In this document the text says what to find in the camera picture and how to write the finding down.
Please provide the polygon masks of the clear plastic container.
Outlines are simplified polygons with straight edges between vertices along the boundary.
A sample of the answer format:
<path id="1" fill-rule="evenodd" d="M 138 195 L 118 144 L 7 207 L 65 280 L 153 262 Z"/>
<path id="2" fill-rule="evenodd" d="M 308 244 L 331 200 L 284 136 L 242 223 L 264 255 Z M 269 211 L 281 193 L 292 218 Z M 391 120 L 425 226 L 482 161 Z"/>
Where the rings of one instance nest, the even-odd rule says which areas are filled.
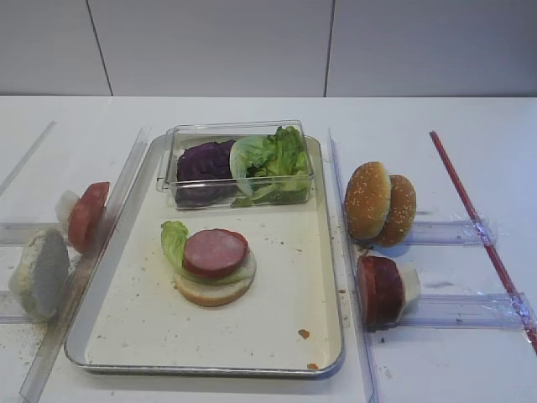
<path id="1" fill-rule="evenodd" d="M 179 157 L 189 148 L 208 142 L 226 142 L 234 140 L 235 142 L 241 138 L 250 135 L 267 136 L 274 134 L 276 129 L 281 126 L 286 128 L 293 126 L 297 128 L 304 140 L 305 149 L 309 158 L 310 174 L 310 193 L 313 186 L 314 169 L 310 157 L 310 147 L 307 144 L 307 136 L 304 133 L 302 124 L 298 120 L 283 120 L 283 121 L 267 121 L 267 122 L 246 122 L 246 123 L 214 123 L 214 124 L 199 124 L 199 125 L 179 125 L 169 129 L 164 136 L 164 151 L 161 158 L 159 173 L 157 175 L 157 188 L 159 191 L 166 193 L 167 202 L 169 205 L 178 210 L 202 209 L 210 207 L 233 207 L 233 201 L 241 195 L 236 181 L 231 178 L 229 182 L 236 186 L 236 191 L 233 195 L 221 199 L 204 207 L 181 207 L 178 206 L 175 200 L 177 188 L 188 188 L 197 186 L 214 186 L 218 185 L 218 181 L 177 181 L 177 162 Z M 285 204 L 270 204 L 262 203 L 253 206 L 262 205 L 285 205 Z"/>

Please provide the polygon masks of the green lettuce leaves in container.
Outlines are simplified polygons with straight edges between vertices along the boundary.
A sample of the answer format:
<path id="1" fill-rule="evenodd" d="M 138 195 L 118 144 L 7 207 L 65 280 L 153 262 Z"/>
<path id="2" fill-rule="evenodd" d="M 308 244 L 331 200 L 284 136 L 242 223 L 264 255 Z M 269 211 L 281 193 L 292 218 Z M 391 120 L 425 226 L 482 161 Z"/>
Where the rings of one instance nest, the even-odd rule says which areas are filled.
<path id="1" fill-rule="evenodd" d="M 231 148 L 229 166 L 241 192 L 233 207 L 299 203 L 309 198 L 309 158 L 302 135 L 293 126 L 239 139 Z"/>

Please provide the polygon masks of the pink meat slice on bun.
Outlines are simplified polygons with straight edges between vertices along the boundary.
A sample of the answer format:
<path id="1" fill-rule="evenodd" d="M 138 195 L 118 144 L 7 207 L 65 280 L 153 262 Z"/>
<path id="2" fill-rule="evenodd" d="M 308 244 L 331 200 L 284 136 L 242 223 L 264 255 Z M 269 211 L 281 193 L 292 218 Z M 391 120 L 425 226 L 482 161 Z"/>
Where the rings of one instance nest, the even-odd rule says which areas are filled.
<path id="1" fill-rule="evenodd" d="M 226 229 L 207 229 L 185 243 L 183 267 L 201 278 L 215 280 L 234 272 L 248 253 L 248 241 Z"/>

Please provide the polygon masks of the green lettuce leaf on bun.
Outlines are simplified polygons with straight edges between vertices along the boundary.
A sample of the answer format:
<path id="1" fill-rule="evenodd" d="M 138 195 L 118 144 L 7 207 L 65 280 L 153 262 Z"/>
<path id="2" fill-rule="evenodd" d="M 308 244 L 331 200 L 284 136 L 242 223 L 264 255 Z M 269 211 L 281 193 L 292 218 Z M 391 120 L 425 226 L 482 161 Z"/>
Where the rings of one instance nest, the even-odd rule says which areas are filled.
<path id="1" fill-rule="evenodd" d="M 209 284 L 210 282 L 227 284 L 228 282 L 231 282 L 231 275 L 236 270 L 226 277 L 210 280 L 193 275 L 184 269 L 184 247 L 186 240 L 192 235 L 189 234 L 188 228 L 180 221 L 166 221 L 161 225 L 161 247 L 165 258 L 173 266 L 175 273 L 182 274 L 190 280 L 199 280 L 202 284 Z"/>

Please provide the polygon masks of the dark red meat slices right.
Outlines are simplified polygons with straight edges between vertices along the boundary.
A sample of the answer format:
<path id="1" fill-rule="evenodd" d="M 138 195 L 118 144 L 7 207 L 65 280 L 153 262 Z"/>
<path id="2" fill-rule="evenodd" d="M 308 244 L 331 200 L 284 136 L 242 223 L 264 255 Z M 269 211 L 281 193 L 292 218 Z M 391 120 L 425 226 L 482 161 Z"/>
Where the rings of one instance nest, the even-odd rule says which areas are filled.
<path id="1" fill-rule="evenodd" d="M 393 260 L 361 256 L 357 260 L 357 284 L 362 303 L 362 321 L 367 327 L 398 320 L 404 307 L 404 284 Z"/>

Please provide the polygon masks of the red meat slice left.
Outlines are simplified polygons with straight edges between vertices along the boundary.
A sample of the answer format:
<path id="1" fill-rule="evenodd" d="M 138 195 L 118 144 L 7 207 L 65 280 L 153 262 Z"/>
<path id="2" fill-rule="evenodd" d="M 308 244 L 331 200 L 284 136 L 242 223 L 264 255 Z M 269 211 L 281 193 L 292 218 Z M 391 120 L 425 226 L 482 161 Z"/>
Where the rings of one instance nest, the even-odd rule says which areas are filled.
<path id="1" fill-rule="evenodd" d="M 71 210 L 68 239 L 80 254 L 84 254 L 90 246 L 92 234 L 103 213 L 109 187 L 108 181 L 92 183 Z"/>

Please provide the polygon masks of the purple cabbage leaves in container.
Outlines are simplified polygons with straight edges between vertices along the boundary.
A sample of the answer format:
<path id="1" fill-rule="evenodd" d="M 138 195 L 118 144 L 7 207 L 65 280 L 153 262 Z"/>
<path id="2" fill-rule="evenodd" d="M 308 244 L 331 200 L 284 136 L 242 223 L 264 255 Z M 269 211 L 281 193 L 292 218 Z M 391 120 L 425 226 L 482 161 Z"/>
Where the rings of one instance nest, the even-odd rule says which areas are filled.
<path id="1" fill-rule="evenodd" d="M 234 140 L 228 140 L 200 144 L 187 149 L 179 157 L 178 182 L 218 181 L 218 185 L 177 188 L 175 200 L 178 206 L 204 207 L 235 193 L 236 186 L 229 182 L 232 178 L 230 152 L 234 143 Z"/>

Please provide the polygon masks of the front sesame bun top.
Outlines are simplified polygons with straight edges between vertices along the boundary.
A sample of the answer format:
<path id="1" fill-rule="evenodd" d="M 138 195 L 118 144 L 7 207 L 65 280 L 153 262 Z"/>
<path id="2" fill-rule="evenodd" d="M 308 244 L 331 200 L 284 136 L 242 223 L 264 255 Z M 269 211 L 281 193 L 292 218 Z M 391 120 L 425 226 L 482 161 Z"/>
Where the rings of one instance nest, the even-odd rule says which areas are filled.
<path id="1" fill-rule="evenodd" d="M 355 239 L 378 236 L 388 215 L 391 181 L 385 166 L 370 161 L 358 166 L 347 183 L 344 207 L 347 230 Z"/>

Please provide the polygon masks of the sesame bun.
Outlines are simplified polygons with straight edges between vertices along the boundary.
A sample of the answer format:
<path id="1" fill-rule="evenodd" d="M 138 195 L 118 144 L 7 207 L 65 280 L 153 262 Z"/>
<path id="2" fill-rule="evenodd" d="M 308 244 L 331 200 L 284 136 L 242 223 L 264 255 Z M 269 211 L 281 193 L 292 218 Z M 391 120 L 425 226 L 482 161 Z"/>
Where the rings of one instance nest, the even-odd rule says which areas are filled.
<path id="1" fill-rule="evenodd" d="M 347 230 L 355 239 L 378 236 L 388 215 L 391 181 L 385 166 L 370 161 L 358 166 L 347 183 L 344 207 Z"/>
<path id="2" fill-rule="evenodd" d="M 416 191 L 403 175 L 391 175 L 391 199 L 386 221 L 375 244 L 393 247 L 409 234 L 416 214 Z"/>

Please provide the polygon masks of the bottom bun on tray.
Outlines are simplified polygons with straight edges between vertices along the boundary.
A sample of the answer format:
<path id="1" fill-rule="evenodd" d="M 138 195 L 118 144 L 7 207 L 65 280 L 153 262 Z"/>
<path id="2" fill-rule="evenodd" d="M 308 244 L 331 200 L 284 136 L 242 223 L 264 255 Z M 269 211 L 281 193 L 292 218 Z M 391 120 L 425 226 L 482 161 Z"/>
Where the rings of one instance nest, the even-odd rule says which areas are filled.
<path id="1" fill-rule="evenodd" d="M 199 306 L 217 307 L 229 304 L 243 296 L 253 283 L 257 262 L 249 251 L 240 267 L 231 275 L 227 284 L 210 282 L 202 284 L 182 274 L 175 274 L 175 288 L 187 300 Z"/>

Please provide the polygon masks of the rear sesame bun top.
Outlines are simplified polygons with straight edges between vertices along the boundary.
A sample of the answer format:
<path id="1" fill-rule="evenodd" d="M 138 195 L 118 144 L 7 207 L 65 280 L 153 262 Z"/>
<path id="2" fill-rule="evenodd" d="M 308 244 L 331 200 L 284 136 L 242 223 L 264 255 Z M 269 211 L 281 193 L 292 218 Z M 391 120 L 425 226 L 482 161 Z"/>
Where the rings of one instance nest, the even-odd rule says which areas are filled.
<path id="1" fill-rule="evenodd" d="M 403 175 L 391 175 L 391 199 L 386 221 L 375 244 L 393 247 L 409 234 L 416 214 L 416 191 Z"/>

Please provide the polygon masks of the white block right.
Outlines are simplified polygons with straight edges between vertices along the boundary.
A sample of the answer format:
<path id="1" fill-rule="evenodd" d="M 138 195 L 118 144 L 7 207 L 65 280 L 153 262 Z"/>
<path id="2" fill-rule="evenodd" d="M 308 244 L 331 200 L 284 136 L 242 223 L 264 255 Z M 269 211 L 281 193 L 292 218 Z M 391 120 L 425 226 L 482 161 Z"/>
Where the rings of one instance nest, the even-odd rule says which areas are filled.
<path id="1" fill-rule="evenodd" d="M 420 298 L 421 285 L 418 271 L 412 264 L 402 264 L 398 267 L 398 271 L 404 289 L 403 304 L 398 316 L 400 320 Z"/>

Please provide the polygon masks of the white block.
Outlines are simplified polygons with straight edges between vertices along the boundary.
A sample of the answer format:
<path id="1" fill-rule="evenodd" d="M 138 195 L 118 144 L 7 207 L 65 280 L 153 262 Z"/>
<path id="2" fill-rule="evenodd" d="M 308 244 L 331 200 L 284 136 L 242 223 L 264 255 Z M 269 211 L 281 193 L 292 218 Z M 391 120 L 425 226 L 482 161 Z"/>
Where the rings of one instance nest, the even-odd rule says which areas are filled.
<path id="1" fill-rule="evenodd" d="M 398 271 L 404 289 L 403 304 L 398 316 L 400 320 L 420 298 L 421 285 L 418 271 L 412 264 L 402 264 L 398 267 Z"/>
<path id="2" fill-rule="evenodd" d="M 60 228 L 67 233 L 69 229 L 70 215 L 76 203 L 80 200 L 79 196 L 73 191 L 64 191 L 60 199 L 55 204 L 55 215 L 58 219 Z"/>

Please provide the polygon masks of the upper right clear divider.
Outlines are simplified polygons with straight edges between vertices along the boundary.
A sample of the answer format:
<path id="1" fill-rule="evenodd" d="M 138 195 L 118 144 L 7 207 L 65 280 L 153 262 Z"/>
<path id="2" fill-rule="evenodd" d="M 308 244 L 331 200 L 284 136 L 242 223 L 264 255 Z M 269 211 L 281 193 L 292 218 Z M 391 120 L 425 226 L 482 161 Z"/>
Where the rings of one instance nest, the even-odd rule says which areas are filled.
<path id="1" fill-rule="evenodd" d="M 493 244 L 498 241 L 498 226 L 482 218 Z M 405 245 L 483 246 L 471 219 L 451 221 L 415 221 Z"/>

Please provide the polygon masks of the clear divider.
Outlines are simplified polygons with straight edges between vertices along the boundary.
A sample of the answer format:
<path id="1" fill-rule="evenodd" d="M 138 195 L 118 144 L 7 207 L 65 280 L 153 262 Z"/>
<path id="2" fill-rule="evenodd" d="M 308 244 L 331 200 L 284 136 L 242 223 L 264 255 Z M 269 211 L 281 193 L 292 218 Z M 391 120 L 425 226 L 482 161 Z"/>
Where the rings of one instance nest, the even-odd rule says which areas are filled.
<path id="1" fill-rule="evenodd" d="M 482 218 L 493 244 L 498 241 L 498 226 Z M 483 246 L 471 219 L 451 221 L 415 221 L 405 245 Z"/>
<path id="2" fill-rule="evenodd" d="M 400 326 L 535 330 L 524 294 L 422 295 L 409 304 Z"/>

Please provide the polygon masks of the metal baking tray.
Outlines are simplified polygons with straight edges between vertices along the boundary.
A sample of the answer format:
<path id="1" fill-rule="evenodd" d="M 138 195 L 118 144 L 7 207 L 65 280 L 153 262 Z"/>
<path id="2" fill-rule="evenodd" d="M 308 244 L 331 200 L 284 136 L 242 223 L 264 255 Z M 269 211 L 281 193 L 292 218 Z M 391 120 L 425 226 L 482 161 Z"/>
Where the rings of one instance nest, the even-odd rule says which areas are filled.
<path id="1" fill-rule="evenodd" d="M 315 183 L 305 204 L 178 211 L 156 188 L 166 139 L 149 146 L 65 340 L 68 359 L 97 373 L 314 378 L 344 352 L 321 147 L 306 140 Z M 248 291 L 218 308 L 176 289 L 161 226 L 243 235 L 257 271 Z"/>

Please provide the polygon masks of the white block left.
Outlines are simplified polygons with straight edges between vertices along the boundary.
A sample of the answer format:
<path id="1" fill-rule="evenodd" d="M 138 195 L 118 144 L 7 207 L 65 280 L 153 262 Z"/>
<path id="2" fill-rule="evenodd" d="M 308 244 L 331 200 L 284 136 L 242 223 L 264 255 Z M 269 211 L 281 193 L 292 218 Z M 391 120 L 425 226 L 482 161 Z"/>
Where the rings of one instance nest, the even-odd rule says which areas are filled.
<path id="1" fill-rule="evenodd" d="M 73 191 L 64 191 L 60 199 L 55 204 L 55 215 L 58 219 L 60 228 L 67 233 L 69 229 L 70 215 L 76 203 L 80 200 L 79 196 Z"/>

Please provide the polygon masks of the pale bun bottom left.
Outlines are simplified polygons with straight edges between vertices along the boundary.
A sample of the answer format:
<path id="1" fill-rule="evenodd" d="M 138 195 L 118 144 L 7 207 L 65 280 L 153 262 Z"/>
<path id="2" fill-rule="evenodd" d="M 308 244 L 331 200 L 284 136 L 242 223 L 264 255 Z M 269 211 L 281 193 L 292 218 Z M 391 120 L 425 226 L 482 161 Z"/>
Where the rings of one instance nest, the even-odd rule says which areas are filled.
<path id="1" fill-rule="evenodd" d="M 24 245 L 8 288 L 27 314 L 47 321 L 57 311 L 69 268 L 68 249 L 60 231 L 42 229 Z"/>

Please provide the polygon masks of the lower right clear divider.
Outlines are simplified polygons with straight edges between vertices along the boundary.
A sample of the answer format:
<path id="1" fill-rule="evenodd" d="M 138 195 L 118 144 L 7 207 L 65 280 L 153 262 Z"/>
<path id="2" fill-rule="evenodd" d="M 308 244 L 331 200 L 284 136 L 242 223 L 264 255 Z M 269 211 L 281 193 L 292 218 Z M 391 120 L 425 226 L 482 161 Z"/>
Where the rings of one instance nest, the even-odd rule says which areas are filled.
<path id="1" fill-rule="evenodd" d="M 400 326 L 535 330 L 524 294 L 422 295 L 409 304 Z"/>

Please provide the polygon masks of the red straw stick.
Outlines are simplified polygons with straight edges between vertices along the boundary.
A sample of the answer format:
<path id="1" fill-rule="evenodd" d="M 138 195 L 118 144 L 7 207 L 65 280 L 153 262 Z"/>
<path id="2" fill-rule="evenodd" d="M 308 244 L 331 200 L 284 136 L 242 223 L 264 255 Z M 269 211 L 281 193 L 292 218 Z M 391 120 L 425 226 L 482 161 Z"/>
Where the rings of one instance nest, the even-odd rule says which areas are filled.
<path id="1" fill-rule="evenodd" d="M 473 227 L 475 228 L 475 231 L 477 232 L 477 235 L 479 236 L 482 242 L 482 245 L 487 252 L 488 258 L 491 260 L 491 263 L 494 269 L 496 270 L 496 273 L 503 285 L 503 288 L 512 297 L 513 304 L 515 308 L 517 309 L 517 313 L 519 314 L 521 318 L 521 322 L 524 325 L 525 334 L 533 350 L 536 351 L 536 326 L 531 325 L 529 316 L 525 315 L 525 312 L 527 312 L 528 310 L 526 308 L 522 308 L 523 302 L 522 302 L 521 297 L 519 296 L 519 292 L 515 284 L 513 283 L 507 269 L 505 268 L 503 261 L 500 258 L 498 251 L 496 250 L 493 244 L 493 241 L 488 235 L 488 232 L 485 229 L 485 224 L 483 223 L 483 220 L 481 219 L 481 217 L 477 213 L 477 210 L 473 206 L 471 198 L 468 196 L 467 191 L 464 185 L 462 184 L 459 175 L 456 172 L 456 169 L 451 163 L 451 160 L 440 140 L 439 135 L 437 134 L 436 131 L 432 130 L 430 131 L 430 138 L 436 148 L 436 151 L 438 152 L 438 155 L 441 158 L 443 165 L 446 168 L 448 175 L 450 176 L 451 182 L 453 186 L 455 187 L 457 194 L 460 197 L 461 202 L 463 206 L 465 207 L 469 218 L 472 221 Z"/>

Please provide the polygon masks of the right clear acrylic rail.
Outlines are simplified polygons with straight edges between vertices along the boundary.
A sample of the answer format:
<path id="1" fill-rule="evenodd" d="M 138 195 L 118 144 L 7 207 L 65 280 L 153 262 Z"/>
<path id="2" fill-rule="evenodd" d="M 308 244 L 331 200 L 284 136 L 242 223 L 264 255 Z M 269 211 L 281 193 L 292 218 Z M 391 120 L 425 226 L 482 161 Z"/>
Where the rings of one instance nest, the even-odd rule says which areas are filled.
<path id="1" fill-rule="evenodd" d="M 336 199 L 336 215 L 341 235 L 341 247 L 349 292 L 353 331 L 356 338 L 359 363 L 362 373 L 362 384 L 366 402 L 378 402 L 378 386 L 374 373 L 374 365 L 371 361 L 370 339 L 362 326 L 362 307 L 359 289 L 357 285 L 356 266 L 357 260 L 351 241 L 347 233 L 345 209 L 343 205 L 343 185 L 341 168 L 336 150 L 336 141 L 328 128 L 327 150 L 331 161 L 332 184 Z"/>

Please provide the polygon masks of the clear acrylic rail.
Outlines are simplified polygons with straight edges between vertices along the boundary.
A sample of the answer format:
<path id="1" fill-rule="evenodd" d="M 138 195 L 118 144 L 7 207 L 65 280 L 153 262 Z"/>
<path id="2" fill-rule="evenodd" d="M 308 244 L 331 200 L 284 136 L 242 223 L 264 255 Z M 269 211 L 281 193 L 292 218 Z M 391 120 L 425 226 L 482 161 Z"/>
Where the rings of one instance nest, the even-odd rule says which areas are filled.
<path id="1" fill-rule="evenodd" d="M 362 373 L 362 384 L 366 402 L 378 402 L 378 386 L 374 373 L 374 365 L 371 361 L 370 339 L 362 326 L 362 307 L 359 289 L 357 285 L 356 266 L 357 260 L 351 241 L 347 233 L 345 209 L 343 205 L 343 185 L 341 168 L 336 150 L 336 141 L 328 128 L 327 150 L 331 161 L 332 184 L 336 199 L 336 215 L 341 235 L 341 247 L 349 292 L 353 331 L 356 338 L 359 363 Z"/>
<path id="2" fill-rule="evenodd" d="M 76 314 L 77 307 L 117 225 L 119 214 L 123 209 L 123 203 L 137 174 L 138 166 L 143 158 L 147 144 L 147 129 L 141 128 L 117 178 L 117 182 L 107 199 L 106 209 L 96 226 L 91 247 L 80 257 L 76 264 L 75 270 L 62 294 L 58 314 L 50 320 L 48 330 L 20 387 L 19 395 L 22 402 L 38 402 L 43 393 L 70 324 Z"/>

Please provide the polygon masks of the far left clear rail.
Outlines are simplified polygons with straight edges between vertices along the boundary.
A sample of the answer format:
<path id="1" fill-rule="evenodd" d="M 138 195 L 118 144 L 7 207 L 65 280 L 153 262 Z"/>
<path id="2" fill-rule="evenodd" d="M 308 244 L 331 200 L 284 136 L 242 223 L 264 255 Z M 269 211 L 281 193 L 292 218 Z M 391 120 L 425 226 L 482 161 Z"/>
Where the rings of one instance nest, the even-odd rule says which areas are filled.
<path id="1" fill-rule="evenodd" d="M 5 191 L 9 188 L 12 182 L 16 179 L 22 168 L 28 163 L 32 158 L 35 152 L 39 149 L 41 144 L 50 136 L 51 132 L 54 130 L 57 122 L 50 121 L 37 139 L 30 145 L 26 150 L 24 155 L 18 161 L 18 163 L 11 169 L 11 171 L 5 176 L 0 185 L 0 195 L 2 196 Z"/>

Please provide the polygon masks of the left clear acrylic rail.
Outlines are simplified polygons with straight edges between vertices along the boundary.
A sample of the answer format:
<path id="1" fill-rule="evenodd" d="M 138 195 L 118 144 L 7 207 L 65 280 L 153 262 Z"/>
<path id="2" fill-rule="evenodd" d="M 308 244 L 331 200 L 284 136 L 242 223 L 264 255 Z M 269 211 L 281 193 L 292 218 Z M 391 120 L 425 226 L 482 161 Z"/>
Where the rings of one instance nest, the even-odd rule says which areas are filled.
<path id="1" fill-rule="evenodd" d="M 106 209 L 96 226 L 91 247 L 80 257 L 76 264 L 75 270 L 62 294 L 58 314 L 50 320 L 48 330 L 20 387 L 19 395 L 22 402 L 38 402 L 43 393 L 70 324 L 76 314 L 77 307 L 117 225 L 119 214 L 123 209 L 123 203 L 137 174 L 138 166 L 143 158 L 147 144 L 147 129 L 141 128 L 117 178 L 117 182 L 107 199 Z"/>

